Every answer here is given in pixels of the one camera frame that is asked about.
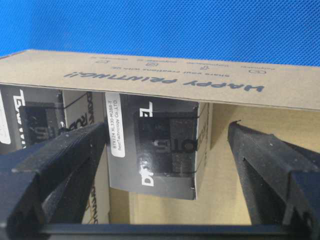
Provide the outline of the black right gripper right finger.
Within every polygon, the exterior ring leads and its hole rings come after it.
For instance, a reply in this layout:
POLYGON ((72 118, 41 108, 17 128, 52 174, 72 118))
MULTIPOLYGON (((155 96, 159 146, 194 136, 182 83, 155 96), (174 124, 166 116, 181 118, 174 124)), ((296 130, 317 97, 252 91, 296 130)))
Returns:
POLYGON ((320 154, 233 121, 227 140, 253 225, 320 238, 320 154))

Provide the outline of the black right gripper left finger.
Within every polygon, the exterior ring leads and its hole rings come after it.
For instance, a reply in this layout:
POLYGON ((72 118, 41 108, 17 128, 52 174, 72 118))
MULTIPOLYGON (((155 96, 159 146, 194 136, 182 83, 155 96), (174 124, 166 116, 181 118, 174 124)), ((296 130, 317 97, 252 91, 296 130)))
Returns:
POLYGON ((102 122, 0 157, 0 237, 81 223, 105 148, 102 122))

